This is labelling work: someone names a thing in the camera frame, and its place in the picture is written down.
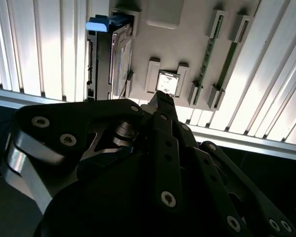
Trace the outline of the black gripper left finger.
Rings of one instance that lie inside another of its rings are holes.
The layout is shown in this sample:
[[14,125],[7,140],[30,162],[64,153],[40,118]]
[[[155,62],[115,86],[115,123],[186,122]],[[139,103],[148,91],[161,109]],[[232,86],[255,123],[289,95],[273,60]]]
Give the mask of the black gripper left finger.
[[45,215],[178,213],[182,182],[173,98],[20,108],[2,165],[7,184]]

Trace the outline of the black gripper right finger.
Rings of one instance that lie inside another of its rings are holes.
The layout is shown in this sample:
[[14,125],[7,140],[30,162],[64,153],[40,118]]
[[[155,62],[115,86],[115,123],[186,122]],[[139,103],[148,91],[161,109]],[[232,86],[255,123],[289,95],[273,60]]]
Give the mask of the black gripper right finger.
[[296,229],[240,168],[214,143],[197,144],[192,131],[178,121],[173,98],[163,94],[163,111],[172,120],[189,184],[204,197],[204,230],[215,237],[295,237]]

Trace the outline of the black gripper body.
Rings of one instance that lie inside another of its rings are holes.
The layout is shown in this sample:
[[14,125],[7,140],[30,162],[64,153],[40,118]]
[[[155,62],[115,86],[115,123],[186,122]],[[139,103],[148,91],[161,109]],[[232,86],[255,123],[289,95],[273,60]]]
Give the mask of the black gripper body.
[[173,124],[145,130],[134,153],[62,189],[37,237],[213,237]]

